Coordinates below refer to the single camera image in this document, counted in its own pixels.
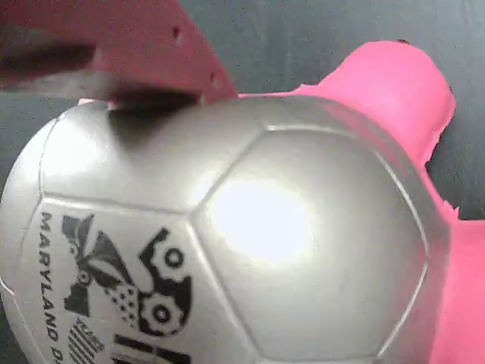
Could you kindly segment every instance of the pink object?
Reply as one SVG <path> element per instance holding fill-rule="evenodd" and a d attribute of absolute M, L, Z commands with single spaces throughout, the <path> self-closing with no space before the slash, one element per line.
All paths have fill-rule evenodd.
<path fill-rule="evenodd" d="M 15 77 L 33 81 L 67 72 L 61 79 L 61 86 L 53 85 L 49 80 L 40 88 L 33 87 L 37 92 L 62 96 L 66 83 L 82 83 L 89 73 L 90 76 L 94 74 L 93 80 L 71 90 L 70 97 L 98 98 L 100 94 L 103 98 L 105 95 L 110 97 L 121 87 L 135 89 L 138 93 L 148 88 L 189 93 L 202 98 L 203 102 L 237 97 L 217 56 L 175 0 L 142 4 L 98 0 L 11 0 L 2 2 L 0 26 L 3 24 L 41 31 L 11 40 L 15 44 L 8 46 L 14 51 L 27 48 L 22 61 L 32 55 L 34 46 L 42 50 L 44 58 L 38 59 L 40 61 L 46 60 L 49 46 L 82 44 L 92 46 L 93 52 L 83 48 L 86 56 L 75 62 L 60 57 L 57 51 L 56 60 L 50 62 L 54 63 L 53 67 L 39 67 L 41 62 L 37 62 L 37 67 L 28 67 L 21 72 L 13 67 L 2 68 L 5 64 L 0 62 L 1 83 L 8 83 L 11 77 L 12 83 L 19 83 L 24 79 Z M 2 48 L 0 61 L 4 53 Z M 69 48 L 66 53 L 71 58 L 76 54 Z M 83 72 L 80 77 L 76 76 L 77 71 Z M 114 88 L 113 92 L 105 92 L 107 87 Z"/>
<path fill-rule="evenodd" d="M 354 51 L 317 86 L 273 96 L 333 99 L 373 119 L 408 153 L 451 228 L 451 256 L 431 364 L 485 362 L 485 221 L 460 221 L 427 174 L 440 134 L 455 110 L 433 61 L 402 42 L 371 42 Z"/>

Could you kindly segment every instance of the dark gray background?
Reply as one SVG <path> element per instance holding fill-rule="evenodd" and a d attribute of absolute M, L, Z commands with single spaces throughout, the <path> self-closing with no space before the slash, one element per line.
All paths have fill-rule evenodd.
<path fill-rule="evenodd" d="M 363 42 L 406 39 L 428 52 L 458 99 L 429 171 L 466 219 L 485 218 L 485 2 L 182 0 L 243 93 L 317 83 Z M 27 140 L 73 105 L 0 94 L 0 186 Z M 0 310 L 0 363 L 25 363 Z"/>

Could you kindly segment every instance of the soccer ball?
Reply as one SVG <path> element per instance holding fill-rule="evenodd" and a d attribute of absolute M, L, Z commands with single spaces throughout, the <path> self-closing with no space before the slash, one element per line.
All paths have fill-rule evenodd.
<path fill-rule="evenodd" d="M 32 364 L 424 363 L 448 231 L 399 145 L 312 97 L 80 105 L 2 196 Z"/>

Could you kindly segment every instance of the hexagonal panel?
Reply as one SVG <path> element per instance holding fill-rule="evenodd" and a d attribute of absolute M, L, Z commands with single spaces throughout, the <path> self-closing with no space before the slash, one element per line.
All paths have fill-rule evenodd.
<path fill-rule="evenodd" d="M 211 263 L 265 357 L 377 354 L 425 263 L 395 181 L 357 139 L 270 132 L 197 211 Z"/>

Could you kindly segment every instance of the gear graphic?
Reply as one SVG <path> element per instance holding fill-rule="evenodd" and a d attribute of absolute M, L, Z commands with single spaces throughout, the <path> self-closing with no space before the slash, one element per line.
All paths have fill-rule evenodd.
<path fill-rule="evenodd" d="M 185 256 L 179 248 L 170 244 L 158 244 L 152 261 L 162 278 L 180 283 L 187 276 L 183 269 L 184 259 Z"/>
<path fill-rule="evenodd" d="M 87 271 L 80 271 L 77 275 L 77 282 L 83 287 L 89 287 L 92 283 L 92 275 Z"/>
<path fill-rule="evenodd" d="M 147 321 L 150 330 L 162 335 L 178 332 L 182 325 L 182 311 L 178 308 L 173 297 L 154 293 L 143 300 L 141 314 Z"/>

